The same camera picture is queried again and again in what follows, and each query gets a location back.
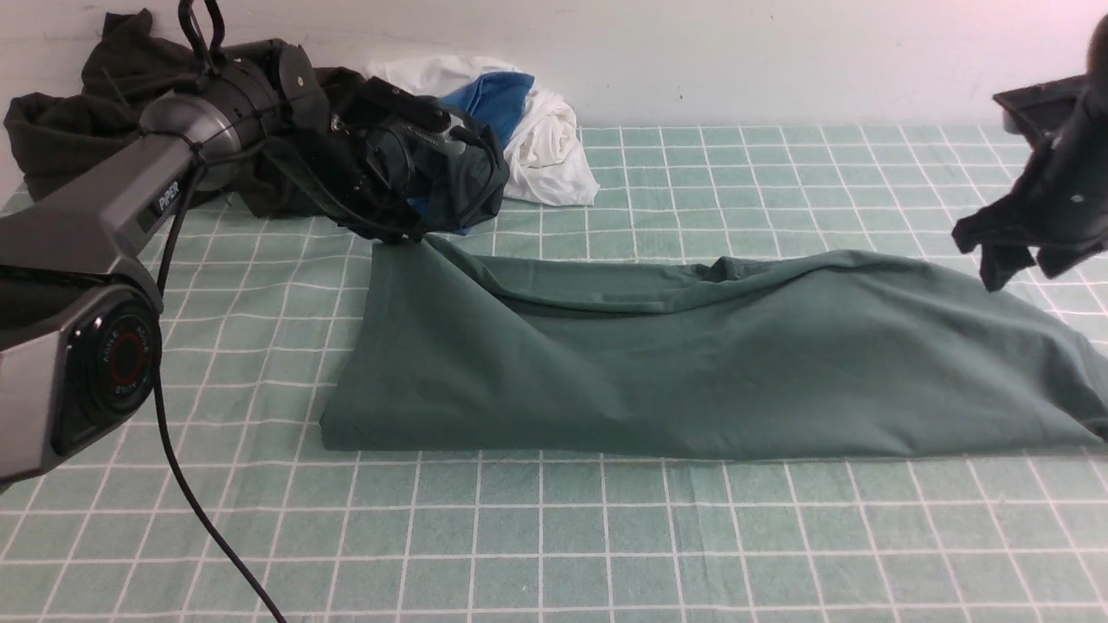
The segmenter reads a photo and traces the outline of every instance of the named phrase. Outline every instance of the green cloth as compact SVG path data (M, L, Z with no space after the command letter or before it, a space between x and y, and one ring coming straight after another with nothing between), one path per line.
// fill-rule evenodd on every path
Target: green cloth
M914 259L711 266L378 246L321 417L332 450L694 459L1099 446L1108 360L1054 317Z

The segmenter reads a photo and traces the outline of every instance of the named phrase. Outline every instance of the gray robot arm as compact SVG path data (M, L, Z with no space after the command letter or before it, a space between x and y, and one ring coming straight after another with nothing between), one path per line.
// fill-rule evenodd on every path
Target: gray robot arm
M269 135L329 122L302 49L219 39L146 108L142 137L0 219L0 489L64 462L150 396L163 302L137 256L158 229Z

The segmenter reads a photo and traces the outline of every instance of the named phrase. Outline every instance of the light green checkered mat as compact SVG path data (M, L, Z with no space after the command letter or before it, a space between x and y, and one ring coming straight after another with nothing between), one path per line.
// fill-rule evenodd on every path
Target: light green checkered mat
M1028 153L974 126L583 139L595 207L507 203L463 248L683 263L863 248L974 272L950 229L1006 193ZM170 279L164 377L182 463L290 621L1108 621L1108 464L1086 455L326 452L316 421L370 255L327 219L263 222L233 198L189 213ZM1108 345L1108 258L1009 289ZM151 406L0 497L0 622L41 620L265 620L171 481Z

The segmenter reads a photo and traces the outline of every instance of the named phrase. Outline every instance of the black cable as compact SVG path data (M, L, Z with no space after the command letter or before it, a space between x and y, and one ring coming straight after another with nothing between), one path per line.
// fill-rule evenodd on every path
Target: black cable
M176 208L174 208L173 225L170 227L170 233L166 235L165 239L165 251L162 252L162 264L157 270L157 292L158 294L165 294L165 284L170 277L170 265L173 262L173 252L177 246L177 237L181 235L181 227L185 222L185 213L188 211L189 204L196 194L196 188L199 186L201 181L204 175L214 166L219 166L223 164L229 164L233 162L247 160L255 156L264 146L264 143L255 145L254 149L247 150L245 152L235 154L229 157L220 159L217 161L204 162L202 161L199 166L189 176L188 182L185 185L185 192L182 195L182 200L177 202ZM181 492L184 494L185 500L188 505L196 513L196 518L199 519L204 529L212 537L212 540L219 545L223 553L226 554L227 559L230 560L232 564L238 569L238 572L243 574L243 578L250 584L254 592L257 593L261 602L266 604L269 609L269 613L273 615L277 623L287 623L285 615L280 613L280 609L274 603L273 598L266 592L261 582L250 572L243 562L243 559L238 558L235 550L227 543L227 540L223 538L219 530L208 519L207 513L204 512L203 507L201 507L199 501L193 493L192 488L188 486L188 481L185 480L185 474L181 470L181 463L177 462L177 455L173 449L173 440L170 439L170 425L165 415L165 395L162 388L162 369L161 364L154 369L154 407L157 412L157 431L162 438L162 448L165 450L165 460L170 463L170 471L173 472L174 480L177 481L177 487L181 488Z

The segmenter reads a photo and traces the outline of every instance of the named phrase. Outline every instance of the black fabric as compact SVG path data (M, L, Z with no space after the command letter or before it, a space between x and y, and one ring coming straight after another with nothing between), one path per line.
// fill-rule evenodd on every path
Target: black fabric
M4 129L34 201L134 141L143 109L186 73L192 51L151 37L153 24L154 17L146 9L135 14L107 13L101 41L81 71L80 95L31 93L11 101ZM362 80L343 68L318 69L316 75L332 103ZM245 166L228 190L238 192L256 216L319 214L284 174L260 157Z

